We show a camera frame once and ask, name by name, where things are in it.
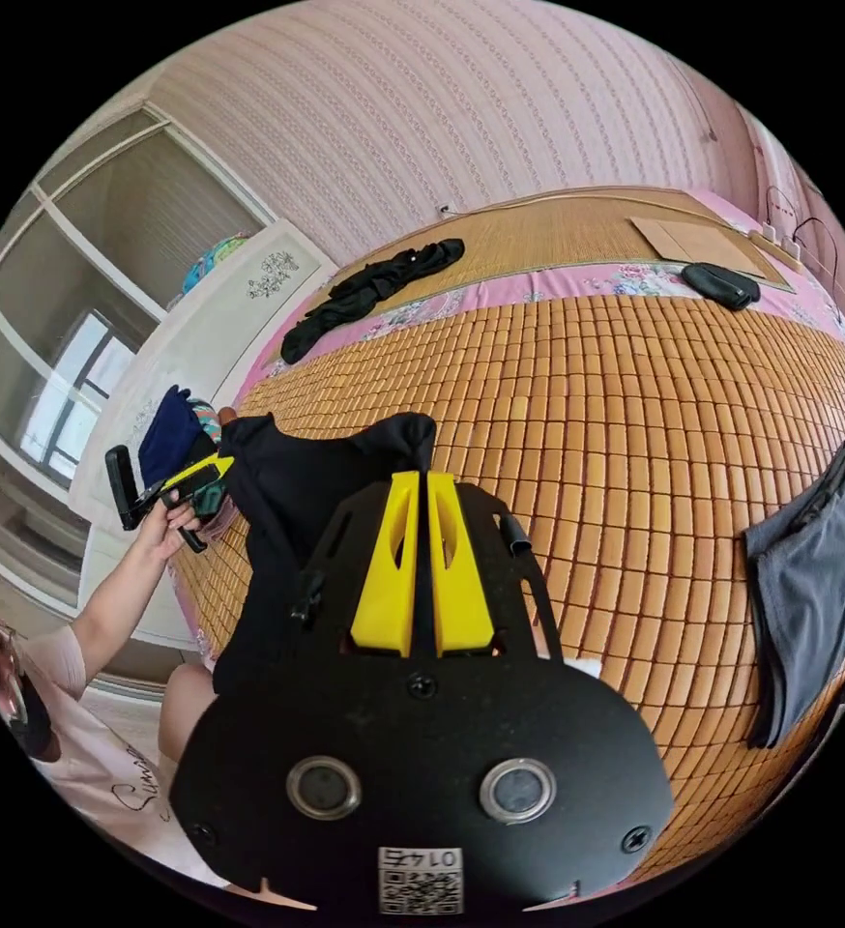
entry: screw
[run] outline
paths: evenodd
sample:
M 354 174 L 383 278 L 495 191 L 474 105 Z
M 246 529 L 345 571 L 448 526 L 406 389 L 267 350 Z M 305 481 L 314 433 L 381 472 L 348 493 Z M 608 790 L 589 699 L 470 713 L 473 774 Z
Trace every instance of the screw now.
M 647 825 L 633 828 L 623 838 L 623 854 L 638 854 L 652 840 L 652 830 Z
M 212 848 L 217 843 L 217 833 L 209 825 L 192 825 L 190 831 L 202 844 Z
M 431 699 L 438 689 L 435 678 L 428 674 L 413 674 L 406 682 L 406 691 L 414 699 Z

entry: qr code label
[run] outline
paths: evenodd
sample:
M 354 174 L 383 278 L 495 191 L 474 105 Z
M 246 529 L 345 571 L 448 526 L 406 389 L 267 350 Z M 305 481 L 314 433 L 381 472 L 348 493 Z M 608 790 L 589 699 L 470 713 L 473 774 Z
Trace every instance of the qr code label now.
M 377 869 L 381 914 L 464 912 L 460 848 L 380 848 Z

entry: gray cloth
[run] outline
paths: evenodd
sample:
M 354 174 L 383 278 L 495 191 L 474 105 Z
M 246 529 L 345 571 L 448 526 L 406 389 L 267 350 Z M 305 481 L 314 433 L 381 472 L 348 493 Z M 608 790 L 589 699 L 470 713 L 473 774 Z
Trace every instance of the gray cloth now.
M 824 474 L 744 532 L 758 657 L 750 747 L 775 747 L 845 659 L 845 443 Z

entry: hand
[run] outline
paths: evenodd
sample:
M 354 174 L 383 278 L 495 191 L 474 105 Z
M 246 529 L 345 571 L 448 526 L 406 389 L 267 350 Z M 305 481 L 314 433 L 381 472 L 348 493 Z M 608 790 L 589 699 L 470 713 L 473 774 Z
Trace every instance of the hand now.
M 177 492 L 177 490 L 172 491 L 172 499 L 177 497 Z M 168 558 L 177 554 L 181 545 L 184 544 L 184 539 L 178 534 L 178 529 L 196 532 L 199 528 L 200 520 L 190 503 L 183 503 L 177 508 L 169 509 L 163 500 L 157 500 L 139 526 L 136 544 L 142 547 L 146 557 L 164 563 Z

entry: cardboard sheet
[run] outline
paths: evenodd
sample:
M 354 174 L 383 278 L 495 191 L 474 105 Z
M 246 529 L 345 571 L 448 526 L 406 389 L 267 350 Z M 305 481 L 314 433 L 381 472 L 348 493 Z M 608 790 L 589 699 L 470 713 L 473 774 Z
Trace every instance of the cardboard sheet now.
M 721 229 L 666 219 L 631 220 L 649 245 L 665 260 L 693 264 L 705 261 L 730 271 L 763 277 L 761 269 Z

